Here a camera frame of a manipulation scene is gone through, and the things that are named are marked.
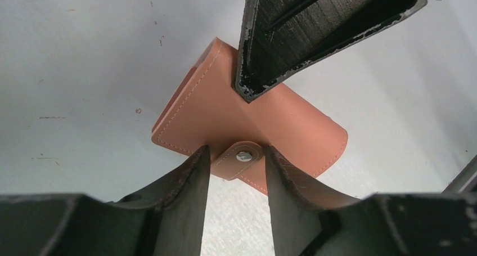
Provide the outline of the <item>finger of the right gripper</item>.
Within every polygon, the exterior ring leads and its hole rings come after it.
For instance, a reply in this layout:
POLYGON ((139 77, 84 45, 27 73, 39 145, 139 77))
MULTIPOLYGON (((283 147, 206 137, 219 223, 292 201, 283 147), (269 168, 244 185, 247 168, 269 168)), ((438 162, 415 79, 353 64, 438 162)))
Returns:
POLYGON ((389 28, 427 0, 245 0, 235 91, 252 102, 295 73, 389 28))

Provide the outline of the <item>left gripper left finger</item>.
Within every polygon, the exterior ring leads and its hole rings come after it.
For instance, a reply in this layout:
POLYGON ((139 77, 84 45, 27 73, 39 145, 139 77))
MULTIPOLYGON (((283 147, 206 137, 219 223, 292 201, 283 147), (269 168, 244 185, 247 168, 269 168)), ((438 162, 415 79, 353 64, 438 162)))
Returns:
POLYGON ((117 202, 85 194, 1 196, 2 255, 200 255, 210 151, 117 202))

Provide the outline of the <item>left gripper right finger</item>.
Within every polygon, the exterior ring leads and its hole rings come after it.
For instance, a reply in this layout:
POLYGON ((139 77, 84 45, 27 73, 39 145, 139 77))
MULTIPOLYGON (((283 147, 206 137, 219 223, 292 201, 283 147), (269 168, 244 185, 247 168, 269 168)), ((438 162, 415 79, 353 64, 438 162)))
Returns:
POLYGON ((440 193, 351 197, 265 150, 276 255, 475 255, 476 161, 440 193))

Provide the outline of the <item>brown leather card holder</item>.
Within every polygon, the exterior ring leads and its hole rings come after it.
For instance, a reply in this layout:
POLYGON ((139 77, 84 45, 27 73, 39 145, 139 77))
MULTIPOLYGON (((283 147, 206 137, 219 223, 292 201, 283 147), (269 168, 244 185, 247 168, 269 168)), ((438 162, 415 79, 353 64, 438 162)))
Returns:
POLYGON ((285 84, 251 103, 232 88, 238 51, 215 38, 152 128, 152 142, 183 155, 210 148, 211 173, 267 194, 264 147, 318 177, 339 158, 348 133, 285 84))

